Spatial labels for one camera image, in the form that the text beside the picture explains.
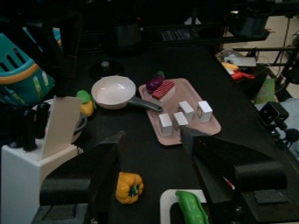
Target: yellow banana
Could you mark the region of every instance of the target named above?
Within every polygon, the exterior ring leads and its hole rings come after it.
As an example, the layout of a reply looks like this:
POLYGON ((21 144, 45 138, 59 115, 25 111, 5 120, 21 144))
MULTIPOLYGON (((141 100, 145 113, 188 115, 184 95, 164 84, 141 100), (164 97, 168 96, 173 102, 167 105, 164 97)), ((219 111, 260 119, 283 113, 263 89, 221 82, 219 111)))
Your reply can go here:
POLYGON ((220 64, 229 70, 236 71, 239 70, 239 67, 233 64, 229 64, 228 62, 220 62, 220 64))

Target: white container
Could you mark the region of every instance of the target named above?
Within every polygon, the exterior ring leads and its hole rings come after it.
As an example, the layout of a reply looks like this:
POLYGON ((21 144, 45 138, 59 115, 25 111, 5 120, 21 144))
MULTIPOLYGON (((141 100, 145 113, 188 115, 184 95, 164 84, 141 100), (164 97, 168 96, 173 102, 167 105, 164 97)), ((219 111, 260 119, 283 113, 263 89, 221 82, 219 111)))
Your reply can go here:
POLYGON ((173 123, 168 114, 159 115, 161 124, 161 137, 169 137, 173 134, 173 123))
POLYGON ((197 106, 197 116, 200 118, 200 122, 205 123, 209 121, 212 115, 211 105, 205 101, 199 101, 197 106))
POLYGON ((189 122, 192 120, 192 115, 193 115, 193 108, 191 104, 187 101, 180 101, 179 110, 183 112, 185 119, 189 122))
POLYGON ((173 113, 173 126, 177 130, 181 126, 188 126, 188 121, 183 112, 173 113))

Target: green object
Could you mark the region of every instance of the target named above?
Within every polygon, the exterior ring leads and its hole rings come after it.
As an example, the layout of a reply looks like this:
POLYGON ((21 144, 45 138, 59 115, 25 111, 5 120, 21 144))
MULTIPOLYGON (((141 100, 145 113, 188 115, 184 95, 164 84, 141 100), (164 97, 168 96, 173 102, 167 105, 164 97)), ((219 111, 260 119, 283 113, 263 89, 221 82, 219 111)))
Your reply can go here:
POLYGON ((176 191, 175 195, 177 196, 185 224, 208 224, 208 215, 201 208, 196 195, 185 191, 176 191))
POLYGON ((261 88, 256 94, 255 104, 276 101, 276 81, 275 79, 265 79, 261 88))
POLYGON ((80 90, 76 94, 76 97, 80 98, 83 104, 91 101, 91 95, 85 90, 80 90))

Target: black table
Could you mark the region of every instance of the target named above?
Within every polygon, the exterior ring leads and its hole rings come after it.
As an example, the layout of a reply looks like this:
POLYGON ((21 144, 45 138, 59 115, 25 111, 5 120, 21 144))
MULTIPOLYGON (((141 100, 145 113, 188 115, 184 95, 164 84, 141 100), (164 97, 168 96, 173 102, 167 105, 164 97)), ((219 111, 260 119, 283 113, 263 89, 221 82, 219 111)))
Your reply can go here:
MULTIPOLYGON (((287 173, 289 193, 297 201, 297 167, 293 167, 291 158, 276 148, 257 120, 255 106, 204 47, 151 48, 135 56, 123 58, 104 53, 83 54, 79 56, 77 77, 69 84, 69 95, 75 95, 81 89, 91 90, 95 81, 89 78, 89 68, 101 60, 120 62, 125 68, 124 76, 137 87, 145 84, 157 70, 164 71, 165 79, 187 79, 200 98, 212 107, 221 126, 216 136, 245 145, 280 161, 287 173)), ((144 179, 144 193, 133 205, 121 205, 113 200, 111 223, 159 223, 163 192, 168 189, 200 188, 183 146, 163 146, 159 143, 143 108, 97 108, 88 120, 87 128, 76 142, 77 146, 87 151, 103 139, 124 130, 127 149, 123 171, 139 173, 144 179)))

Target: black cable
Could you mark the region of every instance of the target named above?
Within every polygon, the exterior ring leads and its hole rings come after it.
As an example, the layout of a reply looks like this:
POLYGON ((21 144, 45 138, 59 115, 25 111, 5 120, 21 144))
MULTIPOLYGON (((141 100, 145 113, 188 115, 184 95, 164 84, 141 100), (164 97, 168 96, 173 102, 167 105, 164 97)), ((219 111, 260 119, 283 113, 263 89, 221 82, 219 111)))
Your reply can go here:
MULTIPOLYGON (((291 20, 291 18, 288 17, 288 18, 287 18, 285 31, 284 31, 284 43, 283 43, 283 47, 285 47, 285 39, 287 39, 288 29, 289 29, 289 20, 291 20)), ((284 57, 284 54, 281 53, 281 54, 280 54, 279 64, 283 63, 283 57, 284 57)), ((281 66, 277 67, 276 77, 277 77, 279 74, 280 74, 280 69, 281 69, 281 66)))

